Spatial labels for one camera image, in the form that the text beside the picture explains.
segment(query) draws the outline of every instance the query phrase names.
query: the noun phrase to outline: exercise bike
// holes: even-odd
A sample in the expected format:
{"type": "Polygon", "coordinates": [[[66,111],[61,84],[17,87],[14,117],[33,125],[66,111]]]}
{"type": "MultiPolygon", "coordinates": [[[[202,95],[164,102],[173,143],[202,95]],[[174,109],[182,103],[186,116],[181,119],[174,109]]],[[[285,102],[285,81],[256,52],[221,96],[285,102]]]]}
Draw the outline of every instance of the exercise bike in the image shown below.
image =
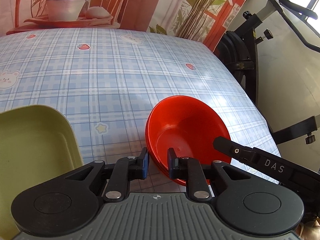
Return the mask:
{"type": "MultiPolygon", "coordinates": [[[[214,51],[214,54],[232,73],[239,84],[242,84],[246,94],[255,105],[258,100],[259,84],[257,45],[265,38],[268,40],[273,38],[272,33],[268,29],[264,31],[264,37],[257,38],[255,28],[262,24],[266,18],[277,11],[307,48],[320,52],[320,47],[310,44],[304,39],[302,34],[286,16],[280,4],[307,17],[318,19],[315,12],[289,0],[267,0],[266,6],[258,13],[251,14],[249,11],[245,11],[243,17],[246,21],[234,32],[227,31],[214,51]]],[[[277,132],[273,132],[269,126],[270,133],[277,145],[303,135],[307,135],[306,144],[311,144],[316,140],[312,132],[316,131],[317,128],[320,128],[320,115],[312,116],[277,132]]]]}

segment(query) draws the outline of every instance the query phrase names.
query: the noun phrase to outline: white wall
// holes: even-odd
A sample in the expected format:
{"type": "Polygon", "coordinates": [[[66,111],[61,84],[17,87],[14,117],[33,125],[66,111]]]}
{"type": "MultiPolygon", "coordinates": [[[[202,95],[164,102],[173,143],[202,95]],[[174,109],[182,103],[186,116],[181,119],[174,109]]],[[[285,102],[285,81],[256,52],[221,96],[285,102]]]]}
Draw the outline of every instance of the white wall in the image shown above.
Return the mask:
{"type": "MultiPolygon", "coordinates": [[[[247,0],[228,29],[235,30],[245,21],[244,11],[256,13],[266,1],[247,0]]],[[[287,10],[286,14],[308,42],[320,46],[320,38],[310,28],[287,10]]],[[[274,38],[258,45],[258,108],[277,131],[320,114],[320,53],[305,47],[277,12],[256,29],[257,37],[264,36],[267,28],[274,38]]],[[[313,134],[316,142],[310,145],[305,144],[305,137],[278,145],[281,156],[318,171],[320,132],[313,134]]]]}

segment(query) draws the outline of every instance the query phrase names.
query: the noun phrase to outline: silver screw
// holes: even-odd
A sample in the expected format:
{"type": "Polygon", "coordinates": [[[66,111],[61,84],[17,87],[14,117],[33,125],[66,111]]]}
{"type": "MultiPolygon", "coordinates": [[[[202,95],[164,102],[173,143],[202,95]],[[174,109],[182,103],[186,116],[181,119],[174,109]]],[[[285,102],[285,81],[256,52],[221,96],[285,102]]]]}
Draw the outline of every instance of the silver screw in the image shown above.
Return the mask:
{"type": "Polygon", "coordinates": [[[106,197],[110,199],[117,199],[121,197],[121,193],[119,191],[108,191],[106,193],[106,197]]]}
{"type": "Polygon", "coordinates": [[[206,191],[196,191],[194,194],[193,194],[196,198],[201,198],[201,199],[204,199],[204,198],[208,198],[209,197],[209,193],[206,192],[206,191]]]}

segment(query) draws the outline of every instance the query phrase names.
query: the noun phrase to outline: white flower pot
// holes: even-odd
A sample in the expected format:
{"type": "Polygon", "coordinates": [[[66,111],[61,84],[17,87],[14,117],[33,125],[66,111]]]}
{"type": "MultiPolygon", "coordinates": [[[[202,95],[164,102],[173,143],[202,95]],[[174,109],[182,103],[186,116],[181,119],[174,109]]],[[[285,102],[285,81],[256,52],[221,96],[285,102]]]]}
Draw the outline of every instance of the white flower pot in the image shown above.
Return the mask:
{"type": "Polygon", "coordinates": [[[84,2],[85,0],[47,0],[49,21],[76,21],[84,2]]]}

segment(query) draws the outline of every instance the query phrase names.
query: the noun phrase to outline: blue plaid tablecloth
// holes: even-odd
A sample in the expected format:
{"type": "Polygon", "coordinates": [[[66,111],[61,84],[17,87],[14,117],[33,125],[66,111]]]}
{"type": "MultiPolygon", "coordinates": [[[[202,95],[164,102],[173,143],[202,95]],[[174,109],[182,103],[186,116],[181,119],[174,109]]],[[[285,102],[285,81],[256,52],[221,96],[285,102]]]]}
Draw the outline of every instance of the blue plaid tablecloth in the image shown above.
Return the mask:
{"type": "MultiPolygon", "coordinates": [[[[33,104],[54,107],[71,123],[84,163],[139,155],[151,109],[172,95],[212,107],[233,141],[280,155],[259,111],[199,42],[99,28],[0,38],[0,112],[33,104]]],[[[236,160],[231,164],[275,182],[236,160]]],[[[131,186],[142,192],[184,190],[152,162],[148,178],[131,186]]]]}

